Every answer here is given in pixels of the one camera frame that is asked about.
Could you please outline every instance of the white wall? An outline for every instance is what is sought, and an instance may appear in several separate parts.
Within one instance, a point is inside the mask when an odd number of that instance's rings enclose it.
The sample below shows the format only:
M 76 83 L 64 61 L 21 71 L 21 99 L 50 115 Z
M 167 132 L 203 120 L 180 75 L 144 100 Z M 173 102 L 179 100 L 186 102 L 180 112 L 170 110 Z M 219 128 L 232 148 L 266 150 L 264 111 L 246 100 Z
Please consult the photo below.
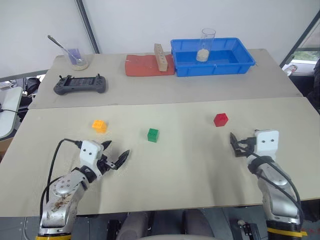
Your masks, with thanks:
M 264 48 L 278 64 L 320 9 L 319 0 L 83 0 L 102 53 L 169 51 L 170 40 L 237 37 Z
M 0 78 L 49 69 L 62 52 L 48 34 L 92 52 L 74 0 L 0 0 Z

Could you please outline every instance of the metal pole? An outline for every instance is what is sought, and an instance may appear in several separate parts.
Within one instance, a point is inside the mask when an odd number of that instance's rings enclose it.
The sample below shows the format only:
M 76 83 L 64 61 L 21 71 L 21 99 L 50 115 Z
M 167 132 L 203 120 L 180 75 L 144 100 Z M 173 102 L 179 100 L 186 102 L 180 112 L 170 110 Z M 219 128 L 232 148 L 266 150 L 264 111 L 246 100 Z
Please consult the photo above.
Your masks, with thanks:
M 86 33 L 88 34 L 89 40 L 91 42 L 92 48 L 93 48 L 93 50 L 94 50 L 94 52 L 96 54 L 99 54 L 100 52 L 99 52 L 99 49 L 98 49 L 98 46 L 97 46 L 97 43 L 96 43 L 96 39 L 95 39 L 94 33 L 92 32 L 92 29 L 91 29 L 88 16 L 86 14 L 84 3 L 82 2 L 82 0 L 75 0 L 75 3 L 77 5 L 77 7 L 78 7 L 79 14 L 80 14 L 80 16 L 82 18 L 82 21 L 83 21 Z

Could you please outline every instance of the controller screen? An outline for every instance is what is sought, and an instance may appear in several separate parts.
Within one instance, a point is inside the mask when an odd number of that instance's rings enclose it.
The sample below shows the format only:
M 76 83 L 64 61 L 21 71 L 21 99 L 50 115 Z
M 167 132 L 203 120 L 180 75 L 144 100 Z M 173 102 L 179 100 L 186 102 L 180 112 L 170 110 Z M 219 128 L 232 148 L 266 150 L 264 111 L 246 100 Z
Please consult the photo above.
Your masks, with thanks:
M 83 86 L 94 84 L 94 79 L 92 78 L 75 78 L 71 79 L 69 86 Z

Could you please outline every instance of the black cable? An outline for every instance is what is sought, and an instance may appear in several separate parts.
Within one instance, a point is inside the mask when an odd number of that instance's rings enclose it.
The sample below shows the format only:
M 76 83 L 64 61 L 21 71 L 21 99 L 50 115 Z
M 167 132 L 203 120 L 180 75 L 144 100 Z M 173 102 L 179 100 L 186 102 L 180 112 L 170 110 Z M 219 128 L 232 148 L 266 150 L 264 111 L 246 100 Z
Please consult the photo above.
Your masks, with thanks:
M 52 171 L 53 171 L 53 169 L 54 169 L 54 164 L 55 164 L 55 161 L 56 161 L 56 157 L 57 157 L 57 154 L 58 154 L 58 150 L 59 150 L 61 144 L 62 144 L 64 141 L 68 141 L 68 142 L 74 143 L 75 145 L 78 146 L 78 148 L 81 148 L 81 144 L 82 144 L 81 141 L 75 141 L 75 140 L 71 140 L 71 139 L 68 139 L 68 138 L 64 138 L 64 139 L 62 139 L 62 140 L 58 143 L 58 145 L 56 146 L 55 152 L 54 152 L 54 154 L 53 154 L 52 161 L 51 161 L 51 166 L 50 166 L 50 170 L 49 170 L 48 180 L 46 181 L 46 184 L 47 184 L 47 185 L 50 184 L 51 175 L 52 175 Z M 48 202 L 48 201 L 49 201 L 49 191 L 47 191 L 47 193 L 46 193 L 46 202 Z
M 276 170 L 282 177 L 284 177 L 288 183 L 291 185 L 294 194 L 296 196 L 296 200 L 299 203 L 299 205 L 301 206 L 301 199 L 300 199 L 300 195 L 298 193 L 298 190 L 296 188 L 296 186 L 294 185 L 294 183 L 292 182 L 292 180 L 280 169 L 278 168 L 276 165 L 273 165 L 271 162 L 266 161 L 265 159 L 263 159 L 261 156 L 259 156 L 258 154 L 254 153 L 253 151 L 250 151 L 244 147 L 238 146 L 239 149 L 251 154 L 252 156 L 255 156 L 256 158 L 262 160 L 263 162 L 265 162 L 266 164 L 268 164 L 270 167 L 272 167 L 274 170 Z
M 57 181 L 58 179 L 60 179 L 61 177 L 57 177 L 56 179 L 52 180 L 51 182 L 49 182 L 49 184 L 44 188 L 42 195 L 41 195 L 41 200 L 40 200 L 40 221 L 42 218 L 42 213 L 44 210 L 44 198 L 45 198 L 45 194 L 46 192 L 49 193 L 49 187 L 51 184 L 53 184 L 55 181 Z
M 10 110 L 10 109 L 0 109 L 0 113 L 2 113 L 3 111 L 9 111 L 9 112 L 13 112 L 13 113 L 18 113 L 17 111 L 13 111 L 13 110 Z
M 274 182 L 270 181 L 268 178 L 262 176 L 260 173 L 255 173 L 256 176 L 258 176 L 259 178 L 265 180 L 268 184 L 272 185 L 274 188 L 278 189 L 281 193 L 283 193 L 288 199 L 291 200 L 291 202 L 296 206 L 296 208 L 298 209 L 298 213 L 300 216 L 300 231 L 302 228 L 302 225 L 304 223 L 304 218 L 305 218 L 305 214 L 304 211 L 302 210 L 301 206 L 299 205 L 299 203 L 292 197 L 290 196 L 289 193 L 287 193 L 285 190 L 283 190 L 281 187 L 279 187 L 278 185 L 276 185 Z

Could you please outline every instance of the table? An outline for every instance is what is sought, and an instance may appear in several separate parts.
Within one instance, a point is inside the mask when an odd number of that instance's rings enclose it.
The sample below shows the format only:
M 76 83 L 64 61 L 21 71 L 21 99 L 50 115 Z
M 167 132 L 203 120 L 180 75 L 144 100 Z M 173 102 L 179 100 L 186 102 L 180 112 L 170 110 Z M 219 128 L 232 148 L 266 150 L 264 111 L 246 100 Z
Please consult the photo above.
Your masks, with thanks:
M 229 117 L 224 127 L 213 126 L 218 113 Z M 108 123 L 106 134 L 91 128 L 96 119 Z M 131 150 L 118 171 L 92 184 L 79 215 L 260 204 L 257 178 L 244 158 L 234 157 L 229 143 L 230 132 L 241 139 L 255 129 L 279 130 L 276 161 L 303 200 L 320 198 L 319 122 L 303 97 L 31 109 L 0 164 L 0 216 L 39 214 L 51 160 L 63 138 L 113 140 L 113 159 Z M 149 128 L 159 130 L 157 143 L 147 141 Z M 64 143 L 52 179 L 79 164 L 79 149 Z
M 237 99 L 302 97 L 302 94 L 265 49 L 249 49 L 256 61 L 246 74 L 176 77 L 129 77 L 125 73 L 127 54 L 95 54 L 83 71 L 71 70 L 58 56 L 39 86 L 32 109 L 192 103 Z M 108 80 L 105 93 L 73 92 L 57 95 L 53 88 L 63 77 L 94 77 Z
M 18 111 L 22 96 L 22 88 L 14 87 L 0 91 L 0 104 L 2 109 Z M 12 111 L 0 112 L 0 139 L 8 136 L 14 129 L 17 113 Z

